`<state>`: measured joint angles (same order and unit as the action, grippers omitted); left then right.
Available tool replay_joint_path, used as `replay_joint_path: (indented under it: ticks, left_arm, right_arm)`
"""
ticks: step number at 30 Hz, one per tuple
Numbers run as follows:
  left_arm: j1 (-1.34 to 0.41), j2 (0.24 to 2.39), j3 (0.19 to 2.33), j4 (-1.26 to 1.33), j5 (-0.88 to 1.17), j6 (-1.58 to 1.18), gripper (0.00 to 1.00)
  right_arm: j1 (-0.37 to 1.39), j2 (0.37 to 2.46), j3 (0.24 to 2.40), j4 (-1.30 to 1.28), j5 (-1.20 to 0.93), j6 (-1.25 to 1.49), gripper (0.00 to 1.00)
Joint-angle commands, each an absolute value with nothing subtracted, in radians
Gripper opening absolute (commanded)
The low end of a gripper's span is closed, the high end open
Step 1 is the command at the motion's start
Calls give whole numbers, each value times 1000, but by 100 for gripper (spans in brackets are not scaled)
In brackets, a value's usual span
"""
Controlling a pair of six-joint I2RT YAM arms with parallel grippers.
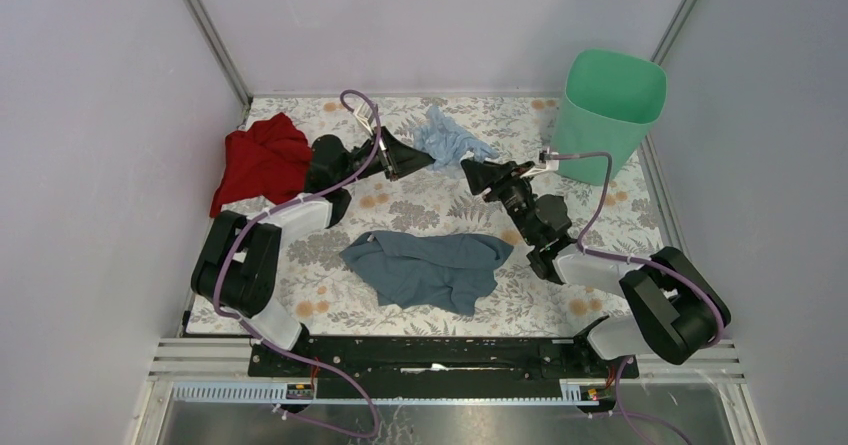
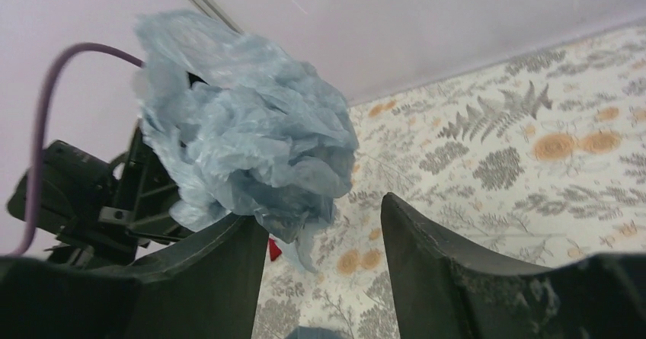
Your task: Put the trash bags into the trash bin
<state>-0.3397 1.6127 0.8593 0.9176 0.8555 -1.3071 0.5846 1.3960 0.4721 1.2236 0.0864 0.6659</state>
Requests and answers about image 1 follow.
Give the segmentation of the light blue plastic trash bag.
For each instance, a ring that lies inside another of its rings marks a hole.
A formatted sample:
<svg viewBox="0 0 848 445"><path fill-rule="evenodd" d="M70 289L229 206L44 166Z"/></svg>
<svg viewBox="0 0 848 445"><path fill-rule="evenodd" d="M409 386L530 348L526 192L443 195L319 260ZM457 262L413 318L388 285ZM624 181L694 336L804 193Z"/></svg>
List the light blue plastic trash bag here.
<svg viewBox="0 0 848 445"><path fill-rule="evenodd" d="M445 115L437 105L428 108L425 122L413 130L413 147L433 159L431 170L444 173L458 170L467 154L477 162L499 157L491 145Z"/></svg>

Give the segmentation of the green plastic trash bin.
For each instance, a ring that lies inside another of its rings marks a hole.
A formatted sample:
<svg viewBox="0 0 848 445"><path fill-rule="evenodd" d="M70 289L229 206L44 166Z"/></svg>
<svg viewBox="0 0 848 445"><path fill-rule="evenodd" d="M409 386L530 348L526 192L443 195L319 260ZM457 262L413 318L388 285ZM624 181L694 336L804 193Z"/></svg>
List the green plastic trash bin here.
<svg viewBox="0 0 848 445"><path fill-rule="evenodd" d="M595 186L615 178L661 116L667 91L667 74L653 62L605 49L580 52L567 76L550 149L607 152L612 160L565 160L558 173Z"/></svg>

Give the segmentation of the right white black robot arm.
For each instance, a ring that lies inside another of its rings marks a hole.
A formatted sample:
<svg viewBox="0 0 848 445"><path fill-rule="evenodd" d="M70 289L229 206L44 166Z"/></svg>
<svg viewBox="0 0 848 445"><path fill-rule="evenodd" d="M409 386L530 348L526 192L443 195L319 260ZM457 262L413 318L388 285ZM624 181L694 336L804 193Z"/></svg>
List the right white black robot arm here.
<svg viewBox="0 0 848 445"><path fill-rule="evenodd" d="M672 246L648 257L591 248L585 239L600 213L595 211L572 236L564 199L532 189L534 177L556 171L560 162L592 156L541 152L537 161L502 164L464 159L461 168L472 194L504 207L531 248L527 258L539 278L590 285L627 302L627 315L604 318L583 330L586 342L573 351L579 372L597 377L613 360L649 352L681 365L717 345L731 322L729 308L694 264Z"/></svg>

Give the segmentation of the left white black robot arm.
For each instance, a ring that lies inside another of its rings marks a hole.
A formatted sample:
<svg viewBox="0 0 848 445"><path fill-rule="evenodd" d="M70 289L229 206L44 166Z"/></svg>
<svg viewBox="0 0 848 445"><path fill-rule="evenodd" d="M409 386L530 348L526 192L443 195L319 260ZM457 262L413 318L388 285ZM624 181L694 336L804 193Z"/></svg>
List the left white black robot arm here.
<svg viewBox="0 0 848 445"><path fill-rule="evenodd" d="M233 211L214 218L190 281L196 295L274 344L272 363L288 376L307 369L311 352L298 341L305 326L273 297L281 251L338 224L351 203L346 187L353 181L375 174L399 180L435 162L387 130L352 150L337 136L323 135L312 152L304 191L285 206L261 213L255 224Z"/></svg>

